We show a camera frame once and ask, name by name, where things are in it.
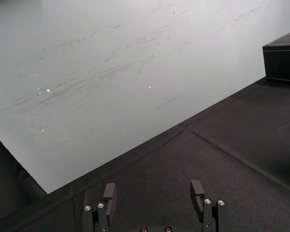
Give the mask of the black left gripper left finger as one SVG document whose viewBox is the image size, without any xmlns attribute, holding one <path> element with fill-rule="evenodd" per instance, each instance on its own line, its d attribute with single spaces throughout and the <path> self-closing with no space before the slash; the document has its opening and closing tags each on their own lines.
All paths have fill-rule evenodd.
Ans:
<svg viewBox="0 0 290 232">
<path fill-rule="evenodd" d="M 83 208 L 84 232 L 109 232 L 117 203 L 116 184 L 105 186 L 103 200 Z"/>
</svg>

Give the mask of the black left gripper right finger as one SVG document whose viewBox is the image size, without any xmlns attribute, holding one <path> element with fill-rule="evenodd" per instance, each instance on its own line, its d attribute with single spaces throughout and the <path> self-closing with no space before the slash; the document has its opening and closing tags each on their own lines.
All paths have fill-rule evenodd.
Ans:
<svg viewBox="0 0 290 232">
<path fill-rule="evenodd" d="M 199 180 L 190 181 L 190 198 L 203 232 L 213 232 L 213 229 L 216 232 L 228 231 L 227 204 L 224 200 L 214 202 L 206 197 Z"/>
</svg>

